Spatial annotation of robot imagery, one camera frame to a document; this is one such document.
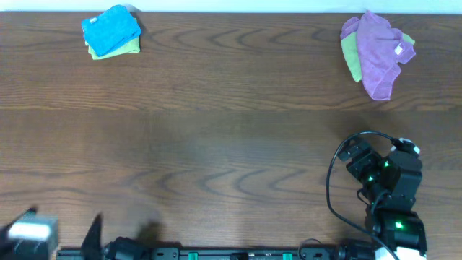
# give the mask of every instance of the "wood grain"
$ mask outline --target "wood grain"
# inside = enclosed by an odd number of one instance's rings
[[[0,223],[37,204],[66,246],[99,211],[105,242],[153,222],[184,246],[367,239],[324,183],[339,142],[376,129],[422,149],[429,259],[462,254],[462,17],[384,15],[417,56],[374,102],[341,53],[350,14],[137,13],[142,52],[92,61],[94,15],[0,14]],[[361,223],[359,184],[335,170],[334,206]]]

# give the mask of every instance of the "white tag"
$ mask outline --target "white tag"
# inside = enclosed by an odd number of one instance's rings
[[[396,55],[399,55],[401,54],[402,51],[403,51],[403,48],[401,47],[401,44],[399,43],[398,46],[396,46],[395,48],[395,53]]]

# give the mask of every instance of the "folded cloth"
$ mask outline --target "folded cloth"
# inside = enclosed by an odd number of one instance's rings
[[[96,55],[104,56],[141,35],[141,28],[121,5],[111,7],[97,17],[82,21],[85,41]]]
[[[350,32],[342,31],[340,34],[340,38],[343,39],[340,41],[341,50],[344,53],[346,65],[348,66],[349,71],[352,73],[353,79],[355,80],[355,82],[359,82],[362,79],[362,72],[361,61],[359,61],[358,49],[356,47],[357,33],[351,32],[348,36],[344,37],[345,35],[347,35],[347,33]],[[416,41],[412,40],[411,36],[407,35],[406,33],[403,33],[403,40],[405,40],[408,43],[411,43],[412,45],[416,43]]]
[[[412,43],[390,23],[367,11],[359,21],[356,35],[362,83],[373,100],[390,100],[393,82],[405,64],[416,55]]]
[[[106,55],[103,55],[101,57],[96,55],[95,50],[93,50],[92,46],[89,46],[87,42],[85,42],[85,45],[88,46],[88,53],[92,56],[93,60],[107,59],[107,58],[114,57],[114,56],[121,55],[121,54],[140,52],[139,37],[136,37],[133,40],[130,40],[129,42],[125,43],[117,50],[111,53],[108,53]]]

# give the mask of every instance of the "green towel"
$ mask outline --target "green towel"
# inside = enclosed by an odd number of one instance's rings
[[[99,59],[107,59],[110,57],[114,57],[117,55],[125,54],[125,53],[138,53],[140,52],[139,49],[139,37],[134,38],[133,40],[130,40],[129,42],[125,43],[122,45],[120,48],[114,50],[113,52],[110,52],[106,55],[103,55],[101,57],[98,57],[96,55],[95,50],[87,43],[85,42],[85,45],[88,46],[88,53],[92,56],[93,60],[99,60]]]
[[[414,45],[416,42],[411,36],[403,33],[403,40]],[[361,63],[359,62],[358,49],[356,47],[356,32],[346,36],[341,42],[341,50],[344,52],[344,58],[349,71],[352,73],[355,82],[362,79]]]

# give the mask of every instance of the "wooden table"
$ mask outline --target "wooden table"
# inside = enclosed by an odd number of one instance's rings
[[[329,212],[325,179],[339,142],[375,129],[422,149],[429,258],[462,254],[461,16],[384,15],[417,55],[375,102],[341,52],[351,14],[138,13],[142,52],[102,61],[82,39],[94,15],[0,13],[0,223],[36,204],[66,246],[98,212],[104,242],[368,239]],[[363,223],[341,162],[332,185]]]

